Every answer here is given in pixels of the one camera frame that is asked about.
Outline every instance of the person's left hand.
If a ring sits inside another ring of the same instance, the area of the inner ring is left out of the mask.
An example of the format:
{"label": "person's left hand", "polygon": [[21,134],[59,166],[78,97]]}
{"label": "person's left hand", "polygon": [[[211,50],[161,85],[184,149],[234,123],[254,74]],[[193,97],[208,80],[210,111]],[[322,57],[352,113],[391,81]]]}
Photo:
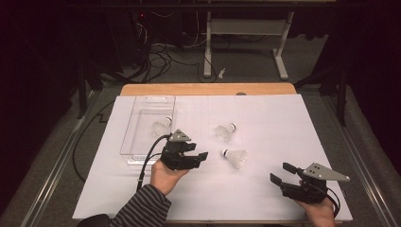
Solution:
{"label": "person's left hand", "polygon": [[157,160],[151,167],[150,184],[166,196],[174,189],[178,180],[188,172],[189,169],[171,170],[162,161]]}

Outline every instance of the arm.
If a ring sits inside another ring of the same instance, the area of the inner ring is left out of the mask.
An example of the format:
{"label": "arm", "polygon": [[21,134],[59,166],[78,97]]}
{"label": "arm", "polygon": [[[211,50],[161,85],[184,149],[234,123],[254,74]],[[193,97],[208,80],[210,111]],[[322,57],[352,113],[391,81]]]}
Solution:
{"label": "arm", "polygon": [[307,204],[301,201],[295,201],[305,209],[307,218],[315,227],[334,227],[334,209],[333,203],[325,198],[319,204]]}
{"label": "arm", "polygon": [[166,195],[188,171],[173,171],[158,160],[151,168],[150,184],[143,186],[121,208],[110,226],[163,226],[171,206]]}

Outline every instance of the hand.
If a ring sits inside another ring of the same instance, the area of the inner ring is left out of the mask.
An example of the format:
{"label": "hand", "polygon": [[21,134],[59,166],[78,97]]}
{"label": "hand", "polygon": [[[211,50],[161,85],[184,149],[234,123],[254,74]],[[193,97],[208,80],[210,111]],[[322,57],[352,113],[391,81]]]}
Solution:
{"label": "hand", "polygon": [[302,201],[295,201],[305,209],[307,218],[312,222],[315,227],[333,227],[334,222],[334,209],[333,202],[325,198],[319,204],[307,204]]}
{"label": "hand", "polygon": [[151,167],[150,184],[166,196],[174,189],[178,180],[188,172],[189,169],[171,170],[162,161],[157,160]]}

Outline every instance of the white shuttlecock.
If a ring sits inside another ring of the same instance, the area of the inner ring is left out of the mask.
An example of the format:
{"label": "white shuttlecock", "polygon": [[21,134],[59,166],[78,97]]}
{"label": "white shuttlecock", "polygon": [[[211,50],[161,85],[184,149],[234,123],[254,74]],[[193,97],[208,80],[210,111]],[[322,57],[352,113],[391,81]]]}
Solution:
{"label": "white shuttlecock", "polygon": [[153,129],[153,136],[162,136],[165,134],[169,134],[171,121],[171,117],[169,116],[163,120],[155,121],[151,126]]}
{"label": "white shuttlecock", "polygon": [[227,142],[231,140],[231,137],[235,129],[236,129],[236,124],[234,123],[231,123],[228,126],[219,125],[217,128],[215,128],[215,134],[220,140]]}
{"label": "white shuttlecock", "polygon": [[245,149],[242,150],[224,149],[221,151],[221,155],[223,157],[226,157],[235,168],[240,169],[245,165],[248,152]]}

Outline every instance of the striped sleeve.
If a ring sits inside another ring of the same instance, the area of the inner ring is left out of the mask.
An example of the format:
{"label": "striped sleeve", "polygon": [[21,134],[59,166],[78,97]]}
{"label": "striped sleeve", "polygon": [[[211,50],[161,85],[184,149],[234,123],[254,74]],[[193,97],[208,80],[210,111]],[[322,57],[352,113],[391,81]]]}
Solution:
{"label": "striped sleeve", "polygon": [[111,227],[163,226],[171,201],[156,187],[143,186],[110,222]]}

